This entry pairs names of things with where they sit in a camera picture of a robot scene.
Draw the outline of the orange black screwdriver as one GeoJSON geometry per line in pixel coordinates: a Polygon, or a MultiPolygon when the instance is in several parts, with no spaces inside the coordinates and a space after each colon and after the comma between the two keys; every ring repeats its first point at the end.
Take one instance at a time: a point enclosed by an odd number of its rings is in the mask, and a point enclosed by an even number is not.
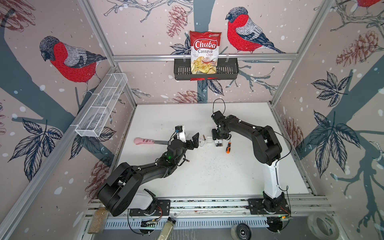
{"type": "Polygon", "coordinates": [[[231,142],[228,142],[227,148],[226,148],[226,153],[229,154],[231,152],[231,142]]]}

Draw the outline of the white battery cover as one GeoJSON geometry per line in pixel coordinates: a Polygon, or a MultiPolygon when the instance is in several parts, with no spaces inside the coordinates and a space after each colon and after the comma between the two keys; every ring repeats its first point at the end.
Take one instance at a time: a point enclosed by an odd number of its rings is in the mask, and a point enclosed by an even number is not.
{"type": "Polygon", "coordinates": [[[213,137],[212,136],[207,136],[207,143],[211,144],[213,142],[214,142],[213,137]]]}

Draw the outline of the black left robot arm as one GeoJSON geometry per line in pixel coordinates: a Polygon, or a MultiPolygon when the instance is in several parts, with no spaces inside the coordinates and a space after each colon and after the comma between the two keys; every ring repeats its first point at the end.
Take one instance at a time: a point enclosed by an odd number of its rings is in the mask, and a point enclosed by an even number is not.
{"type": "Polygon", "coordinates": [[[199,147],[200,134],[196,133],[191,140],[182,141],[174,138],[167,146],[167,151],[154,163],[131,166],[122,163],[110,174],[99,187],[98,199],[112,216],[117,217],[126,209],[140,209],[146,215],[152,215],[159,207],[158,198],[145,189],[138,192],[139,187],[155,179],[170,176],[186,161],[186,152],[199,147]]]}

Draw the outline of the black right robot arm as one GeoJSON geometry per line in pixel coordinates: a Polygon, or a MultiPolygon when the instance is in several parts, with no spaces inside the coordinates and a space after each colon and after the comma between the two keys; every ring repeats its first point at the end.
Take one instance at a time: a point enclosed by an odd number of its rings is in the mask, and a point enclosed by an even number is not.
{"type": "Polygon", "coordinates": [[[258,206],[255,205],[254,209],[268,214],[276,214],[279,211],[291,214],[285,195],[288,190],[280,187],[279,161],[282,159],[283,149],[273,128],[255,126],[233,115],[226,117],[220,111],[214,112],[211,118],[217,126],[212,129],[214,141],[230,140],[231,133],[237,133],[252,142],[254,156],[263,165],[263,200],[258,206]]]}

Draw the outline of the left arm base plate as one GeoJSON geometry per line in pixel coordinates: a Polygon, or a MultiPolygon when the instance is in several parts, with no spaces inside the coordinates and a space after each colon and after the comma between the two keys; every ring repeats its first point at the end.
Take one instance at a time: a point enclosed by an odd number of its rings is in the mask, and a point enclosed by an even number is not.
{"type": "Polygon", "coordinates": [[[153,200],[145,209],[130,209],[130,217],[146,217],[158,218],[160,216],[168,216],[170,213],[170,200],[153,200]]]}

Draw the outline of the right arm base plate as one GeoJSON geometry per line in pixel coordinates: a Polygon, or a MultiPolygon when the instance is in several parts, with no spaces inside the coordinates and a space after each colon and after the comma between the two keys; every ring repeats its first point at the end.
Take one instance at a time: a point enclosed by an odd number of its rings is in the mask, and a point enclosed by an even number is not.
{"type": "Polygon", "coordinates": [[[283,199],[278,207],[267,210],[264,199],[248,199],[248,210],[251,215],[279,215],[285,216],[291,214],[290,205],[286,199],[283,199]]]}

